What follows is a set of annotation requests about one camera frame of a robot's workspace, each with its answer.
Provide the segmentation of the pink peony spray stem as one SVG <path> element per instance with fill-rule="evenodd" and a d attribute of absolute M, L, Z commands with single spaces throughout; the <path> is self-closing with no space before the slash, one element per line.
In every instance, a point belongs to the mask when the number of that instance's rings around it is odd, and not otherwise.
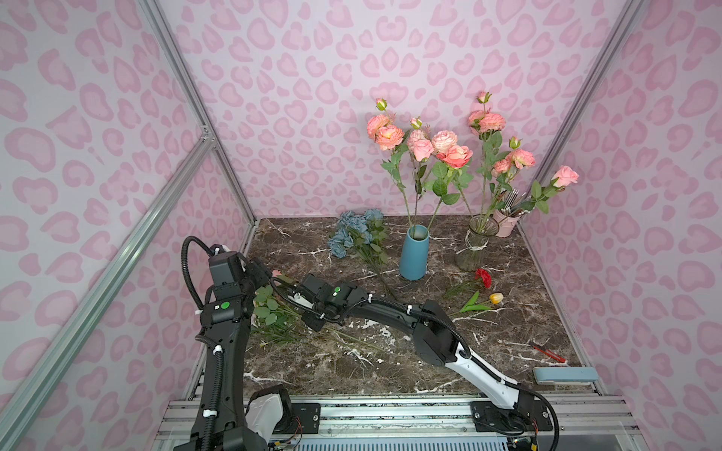
<path fill-rule="evenodd" d="M 503 194 L 511 190 L 511 182 L 518 173 L 536 163 L 531 152 L 522 149 L 522 140 L 512 136 L 504 144 L 503 131 L 507 121 L 502 114 L 490 107 L 492 93 L 479 92 L 477 102 L 481 106 L 468 117 L 469 128 L 482 143 L 481 166 L 477 173 L 482 181 L 481 213 L 475 231 L 483 232 L 492 223 L 494 211 L 500 205 Z"/>

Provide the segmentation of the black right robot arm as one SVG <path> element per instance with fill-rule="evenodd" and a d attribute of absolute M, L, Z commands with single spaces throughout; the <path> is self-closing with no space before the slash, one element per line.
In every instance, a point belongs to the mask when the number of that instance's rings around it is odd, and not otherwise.
<path fill-rule="evenodd" d="M 536 415 L 546 413 L 553 432 L 549 448 L 558 449 L 561 426 L 551 402 L 475 353 L 438 303 L 399 304 L 359 286 L 331 285 L 313 274 L 287 291 L 284 300 L 302 311 L 302 320 L 316 332 L 327 323 L 342 325 L 349 318 L 368 319 L 404 332 L 423 362 L 447 368 L 474 385 L 516 435 L 537 433 Z"/>

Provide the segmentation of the pale pink rose spray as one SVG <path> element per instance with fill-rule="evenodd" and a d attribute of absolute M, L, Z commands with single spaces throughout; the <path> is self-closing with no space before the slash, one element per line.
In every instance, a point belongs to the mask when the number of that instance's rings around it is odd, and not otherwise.
<path fill-rule="evenodd" d="M 428 159 L 434 154 L 446 154 L 458 144 L 458 136 L 452 131 L 444 130 L 431 135 L 431 129 L 426 127 L 420 118 L 410 121 L 412 130 L 407 138 L 409 150 L 417 161 Z"/>

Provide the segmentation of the pink artificial rose stem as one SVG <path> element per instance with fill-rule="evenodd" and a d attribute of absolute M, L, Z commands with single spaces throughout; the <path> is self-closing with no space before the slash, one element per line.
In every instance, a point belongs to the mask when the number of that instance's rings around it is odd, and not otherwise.
<path fill-rule="evenodd" d="M 550 200 L 562 193 L 568 186 L 577 184 L 579 174 L 567 165 L 562 165 L 552 176 L 549 184 L 542 186 L 539 182 L 533 182 L 530 195 L 521 202 L 512 212 L 512 216 L 521 216 L 526 213 L 539 210 L 549 213 Z"/>

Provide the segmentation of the pink rosebud stem pair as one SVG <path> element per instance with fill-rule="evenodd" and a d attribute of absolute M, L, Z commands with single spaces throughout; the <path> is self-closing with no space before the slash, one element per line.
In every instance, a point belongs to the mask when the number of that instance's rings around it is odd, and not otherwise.
<path fill-rule="evenodd" d="M 417 224 L 419 214 L 419 201 L 423 195 L 423 179 L 427 172 L 428 160 L 434 155 L 435 149 L 432 140 L 422 130 L 411 131 L 407 139 L 410 157 L 414 166 L 414 210 L 412 226 Z"/>

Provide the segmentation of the large pink rose stem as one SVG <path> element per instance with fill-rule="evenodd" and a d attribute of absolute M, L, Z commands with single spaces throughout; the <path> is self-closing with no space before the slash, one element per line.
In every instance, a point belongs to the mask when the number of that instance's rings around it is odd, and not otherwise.
<path fill-rule="evenodd" d="M 436 154 L 438 162 L 432 168 L 431 179 L 423 185 L 437 197 L 427 229 L 432 229 L 442 206 L 453 206 L 464 197 L 464 188 L 473 179 L 467 168 L 472 156 L 473 151 L 463 145 L 454 145 L 445 152 Z"/>

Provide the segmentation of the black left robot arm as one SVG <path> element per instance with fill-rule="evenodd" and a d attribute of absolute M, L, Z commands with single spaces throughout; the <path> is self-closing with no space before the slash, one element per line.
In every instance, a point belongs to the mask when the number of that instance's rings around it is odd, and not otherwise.
<path fill-rule="evenodd" d="M 207 255 L 212 285 L 206 298 L 190 275 L 188 249 L 197 244 Z M 195 340 L 205 349 L 204 385 L 199 411 L 187 443 L 177 450 L 265 450 L 267 440 L 246 424 L 244 356 L 251 333 L 256 291 L 272 272 L 258 259 L 248 259 L 221 245 L 208 246 L 189 236 L 180 250 L 182 276 L 199 310 L 200 331 Z"/>

